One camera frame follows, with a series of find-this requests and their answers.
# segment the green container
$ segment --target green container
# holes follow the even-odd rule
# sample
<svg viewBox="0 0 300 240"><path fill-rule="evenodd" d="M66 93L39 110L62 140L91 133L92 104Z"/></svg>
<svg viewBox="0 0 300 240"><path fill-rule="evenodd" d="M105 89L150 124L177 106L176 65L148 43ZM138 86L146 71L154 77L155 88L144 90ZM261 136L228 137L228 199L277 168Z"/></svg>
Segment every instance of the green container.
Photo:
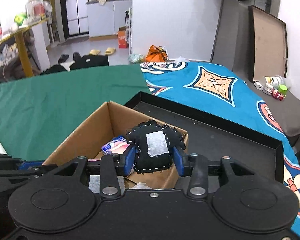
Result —
<svg viewBox="0 0 300 240"><path fill-rule="evenodd" d="M284 96L286 96L288 88L285 85L280 85L279 88L278 88L278 91L279 91L279 93L281 93Z"/></svg>

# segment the cardboard box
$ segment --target cardboard box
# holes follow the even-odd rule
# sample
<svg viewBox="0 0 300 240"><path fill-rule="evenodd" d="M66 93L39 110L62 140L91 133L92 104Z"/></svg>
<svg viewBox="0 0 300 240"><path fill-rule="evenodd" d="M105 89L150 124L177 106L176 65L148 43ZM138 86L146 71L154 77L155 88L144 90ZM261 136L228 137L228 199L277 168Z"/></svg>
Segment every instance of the cardboard box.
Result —
<svg viewBox="0 0 300 240"><path fill-rule="evenodd" d="M156 120L160 125L166 124L148 115L119 105L115 102L105 102L79 125L43 164L56 163L62 165L75 157L84 155L90 159L103 156L101 147L113 137L125 135L128 129L149 119ZM187 131L176 127L188 145ZM131 188L138 182L145 182L153 189L173 188L179 176L173 165L170 169L154 173L132 173L126 178L126 188Z"/></svg>
<svg viewBox="0 0 300 240"><path fill-rule="evenodd" d="M117 35L118 35L119 49L128 48L129 44L127 43L126 27L120 27L117 32Z"/></svg>

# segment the plastic bag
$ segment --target plastic bag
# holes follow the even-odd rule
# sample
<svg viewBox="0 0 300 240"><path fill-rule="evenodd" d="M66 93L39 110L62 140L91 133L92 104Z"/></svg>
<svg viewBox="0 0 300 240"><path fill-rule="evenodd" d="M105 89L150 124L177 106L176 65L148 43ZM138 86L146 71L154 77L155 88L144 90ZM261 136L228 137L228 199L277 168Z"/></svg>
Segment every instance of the plastic bag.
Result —
<svg viewBox="0 0 300 240"><path fill-rule="evenodd" d="M173 63L180 63L180 62L189 62L188 58L182 57L180 56L179 58L177 58Z"/></svg>
<svg viewBox="0 0 300 240"><path fill-rule="evenodd" d="M129 55L128 60L133 64L143 63L145 61L145 56L141 54L131 54Z"/></svg>
<svg viewBox="0 0 300 240"><path fill-rule="evenodd" d="M146 56L146 62L165 62L168 59L167 51L163 47L151 45Z"/></svg>

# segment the green cloth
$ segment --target green cloth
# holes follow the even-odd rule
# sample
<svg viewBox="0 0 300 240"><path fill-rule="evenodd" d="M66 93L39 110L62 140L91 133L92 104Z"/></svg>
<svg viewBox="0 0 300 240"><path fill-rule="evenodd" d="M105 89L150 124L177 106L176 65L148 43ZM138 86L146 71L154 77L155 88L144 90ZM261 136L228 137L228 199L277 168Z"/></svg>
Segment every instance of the green cloth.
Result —
<svg viewBox="0 0 300 240"><path fill-rule="evenodd" d="M0 142L27 161L46 159L105 101L149 89L140 65L105 66L0 84Z"/></svg>

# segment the doorway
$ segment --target doorway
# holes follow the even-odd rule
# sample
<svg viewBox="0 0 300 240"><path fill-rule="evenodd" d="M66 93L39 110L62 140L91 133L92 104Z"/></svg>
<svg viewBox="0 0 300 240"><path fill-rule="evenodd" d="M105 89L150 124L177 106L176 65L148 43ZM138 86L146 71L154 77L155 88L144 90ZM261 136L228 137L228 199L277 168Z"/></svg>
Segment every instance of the doorway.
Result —
<svg viewBox="0 0 300 240"><path fill-rule="evenodd" d="M88 0L60 0L65 39L89 33Z"/></svg>

